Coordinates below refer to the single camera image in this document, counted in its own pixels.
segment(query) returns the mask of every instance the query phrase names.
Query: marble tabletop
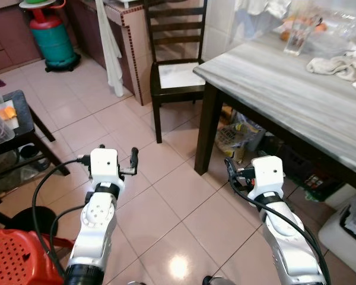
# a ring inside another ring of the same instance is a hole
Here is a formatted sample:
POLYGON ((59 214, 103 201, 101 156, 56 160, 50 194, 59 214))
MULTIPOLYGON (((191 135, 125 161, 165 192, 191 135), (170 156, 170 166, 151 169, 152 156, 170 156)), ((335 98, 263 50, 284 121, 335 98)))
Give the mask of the marble tabletop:
POLYGON ((312 58, 287 55, 284 46, 270 33, 194 73, 356 172, 356 88, 307 72, 312 58))

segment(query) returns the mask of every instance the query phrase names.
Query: chair seat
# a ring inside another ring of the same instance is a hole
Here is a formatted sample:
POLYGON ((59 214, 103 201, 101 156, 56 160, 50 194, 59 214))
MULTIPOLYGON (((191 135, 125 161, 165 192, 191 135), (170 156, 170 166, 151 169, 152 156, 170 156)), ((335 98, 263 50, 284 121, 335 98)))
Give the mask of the chair seat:
POLYGON ((206 82, 193 72, 200 63, 154 63, 150 76, 152 96, 203 92, 206 82))

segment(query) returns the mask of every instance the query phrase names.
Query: tiled counter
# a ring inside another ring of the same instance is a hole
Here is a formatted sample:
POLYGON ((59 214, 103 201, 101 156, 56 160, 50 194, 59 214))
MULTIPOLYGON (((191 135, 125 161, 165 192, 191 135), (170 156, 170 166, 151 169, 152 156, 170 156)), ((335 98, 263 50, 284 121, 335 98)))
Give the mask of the tiled counter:
MULTIPOLYGON (((85 5, 86 9, 91 12, 96 11, 94 1, 70 0, 70 3, 72 1, 80 1, 85 5)), ((78 13, 77 10, 71 6, 70 10, 68 9, 68 12, 71 20, 73 17, 76 17, 76 13, 78 13)), ((130 91, 133 91, 140 104, 145 105, 151 101, 149 79, 152 56, 144 7, 141 4, 141 1, 130 3, 128 9, 125 9, 124 4, 121 2, 110 1, 106 4, 106 12, 108 18, 112 22, 111 27, 117 44, 123 53, 123 58, 120 59, 120 64, 123 68, 124 85, 130 89, 130 91)), ((82 34, 81 36, 84 37, 83 34, 88 33, 88 29, 91 29, 92 26, 93 25, 90 25, 90 27, 87 26, 87 29, 81 28, 81 31, 75 29, 75 32, 80 32, 82 34)), ((100 41, 100 35, 96 35, 92 41, 100 41)), ((104 61, 100 55, 98 58, 95 56, 93 56, 93 58, 103 65, 104 61)))

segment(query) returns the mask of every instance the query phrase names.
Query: black cable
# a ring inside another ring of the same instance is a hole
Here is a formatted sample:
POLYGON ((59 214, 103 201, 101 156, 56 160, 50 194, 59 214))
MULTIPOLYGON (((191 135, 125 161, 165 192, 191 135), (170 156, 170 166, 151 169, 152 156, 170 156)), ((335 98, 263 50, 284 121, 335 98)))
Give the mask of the black cable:
POLYGON ((286 218, 285 216, 283 216, 281 213, 273 210, 272 208, 267 207, 266 205, 257 202, 255 200, 252 200, 250 198, 248 198, 248 196, 242 194, 235 185, 232 184, 232 181, 230 181, 231 187, 233 189, 233 191, 240 197, 242 197, 244 200, 250 202, 251 204, 260 207, 262 209, 264 209, 265 211, 269 211, 273 214, 275 214, 277 217, 283 219, 283 221, 287 222, 290 226, 292 226, 293 228, 296 229, 296 231, 299 232, 299 234, 301 234, 305 240, 311 245, 311 247, 315 250, 316 254, 319 257, 319 262, 320 262, 320 269, 322 270, 323 275, 325 276, 325 280, 327 285, 331 285, 331 278, 330 278, 330 274, 329 274, 329 270, 327 267, 327 263, 325 261, 325 258, 323 257, 323 254, 316 242, 316 240, 314 239, 314 236, 311 234, 310 236, 304 232, 300 227, 298 227, 295 223, 293 223, 291 220, 289 220, 288 218, 286 218))
POLYGON ((58 257, 57 257, 57 253, 55 252, 55 248, 54 248, 54 236, 53 236, 53 232, 54 232, 54 228, 55 226, 57 225, 57 222, 60 218, 62 218, 65 214, 68 214, 72 211, 76 211, 76 210, 79 210, 79 209, 82 209, 84 208, 85 205, 80 205, 80 206, 77 206, 77 207, 74 207, 74 208, 71 208, 71 209, 68 209, 66 211, 63 211, 61 212, 58 216, 55 217, 53 223, 52 223, 52 227, 50 228, 50 235, 49 235, 49 243, 50 243, 50 254, 57 260, 59 266, 60 266, 60 269, 61 271, 65 272, 65 270, 63 269, 61 263, 59 262, 58 260, 58 257))
POLYGON ((51 259, 51 261, 54 263, 55 267, 57 268, 58 270, 58 274, 61 276, 61 277, 64 277, 65 276, 65 272, 62 268, 61 270, 61 267, 60 267, 60 263, 59 261, 54 258, 51 254, 50 254, 50 249, 47 247, 47 244, 45 243, 45 241, 43 240, 42 238, 42 235, 41 235, 41 231, 40 231, 40 228, 38 227, 38 222, 37 222, 37 216, 36 216, 36 204, 37 204, 37 195, 38 195, 38 192, 40 191, 42 185, 46 182, 46 180, 53 175, 53 173, 55 173, 57 170, 59 170, 60 168, 66 166, 67 164, 70 164, 70 163, 74 163, 74 162, 78 162, 79 160, 78 159, 74 159, 74 160, 69 160, 67 162, 64 162, 64 163, 61 163, 60 165, 57 165, 56 167, 54 167, 47 175, 45 175, 45 177, 41 180, 41 182, 37 185, 37 188, 36 190, 34 191, 34 194, 33 194, 33 199, 32 199, 32 202, 31 202, 31 213, 32 213, 32 216, 33 216, 33 223, 34 223, 34 231, 36 232, 36 235, 38 237, 38 239, 40 240, 40 243, 43 247, 43 249, 45 250, 46 254, 49 256, 49 258, 51 259))

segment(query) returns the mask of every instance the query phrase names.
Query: dark wooden chair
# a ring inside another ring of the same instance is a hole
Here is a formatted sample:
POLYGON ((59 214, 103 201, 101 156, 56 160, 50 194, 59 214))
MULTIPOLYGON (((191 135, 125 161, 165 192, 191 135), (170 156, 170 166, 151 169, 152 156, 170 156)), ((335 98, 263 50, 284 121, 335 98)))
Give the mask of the dark wooden chair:
POLYGON ((192 70, 203 63, 202 49, 207 0, 202 7, 177 8, 185 0, 145 0, 145 13, 151 43, 153 63, 150 89, 157 143, 162 142, 160 106, 162 103, 193 101, 203 98, 205 82, 192 70), (184 49, 196 43, 190 58, 160 60, 157 52, 162 46, 184 49))
MULTIPOLYGON (((55 138, 52 135, 52 133, 47 129, 47 127, 43 124, 40 118, 36 115, 36 113, 31 109, 31 107, 26 102, 24 93, 21 90, 17 90, 4 95, 3 99, 4 101, 8 101, 8 100, 13 101, 14 109, 16 110, 17 113, 18 128, 13 130, 15 133, 13 139, 2 142, 0 144, 0 154, 6 153, 7 151, 11 151, 15 148, 21 147, 29 143, 33 143, 40 150, 42 154, 39 154, 31 159, 27 159, 25 161, 19 162, 16 165, 10 167, 9 169, 3 170, 3 172, 1 172, 0 175, 3 175, 4 173, 9 173, 14 169, 18 169, 29 163, 34 163, 45 157, 48 158, 54 165, 61 164, 62 163, 61 160, 36 134, 34 123, 39 127, 42 133, 45 134, 46 138, 49 141, 55 141, 55 138)), ((61 172, 64 176, 70 174, 70 171, 68 170, 67 167, 62 167, 61 172)))

